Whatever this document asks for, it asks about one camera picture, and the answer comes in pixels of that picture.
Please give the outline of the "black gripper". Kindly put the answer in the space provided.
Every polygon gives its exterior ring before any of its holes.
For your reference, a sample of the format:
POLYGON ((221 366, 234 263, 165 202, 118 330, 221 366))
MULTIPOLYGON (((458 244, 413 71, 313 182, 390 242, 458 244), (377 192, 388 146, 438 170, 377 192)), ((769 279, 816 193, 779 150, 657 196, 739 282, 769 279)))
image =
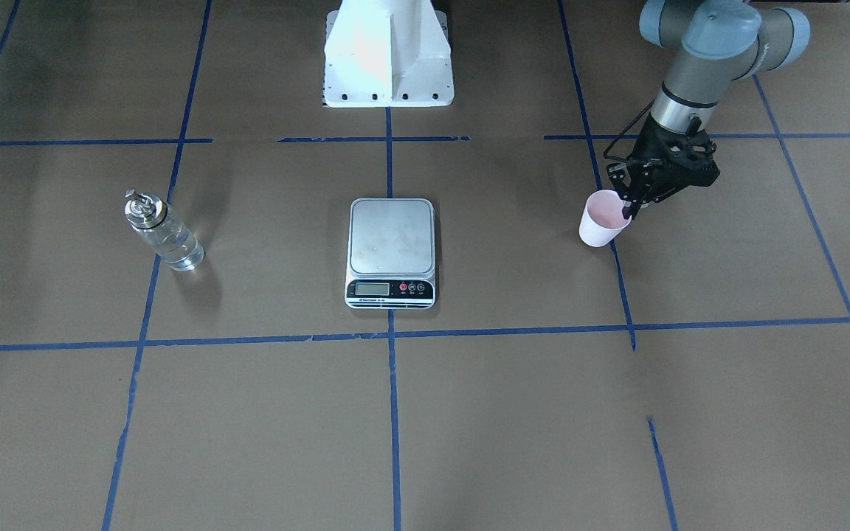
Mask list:
POLYGON ((689 119, 686 132, 669 131, 647 118, 631 152, 625 157, 613 155, 612 148, 633 125, 628 124, 605 148, 609 182, 623 201, 625 221, 634 218, 635 209, 665 201, 691 186, 711 186, 721 175, 714 160, 717 145, 699 127, 698 118, 689 119))

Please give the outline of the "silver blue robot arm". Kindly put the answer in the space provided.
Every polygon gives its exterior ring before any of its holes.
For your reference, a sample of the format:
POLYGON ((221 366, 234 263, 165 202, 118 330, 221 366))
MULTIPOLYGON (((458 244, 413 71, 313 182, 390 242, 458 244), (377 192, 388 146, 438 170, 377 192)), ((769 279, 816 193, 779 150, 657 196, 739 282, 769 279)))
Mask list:
POLYGON ((650 203, 719 177, 709 121, 730 84, 796 61, 812 40, 806 14, 792 7, 760 10, 746 1, 648 1, 640 34, 675 51, 628 156, 604 158, 612 188, 631 221, 650 203))

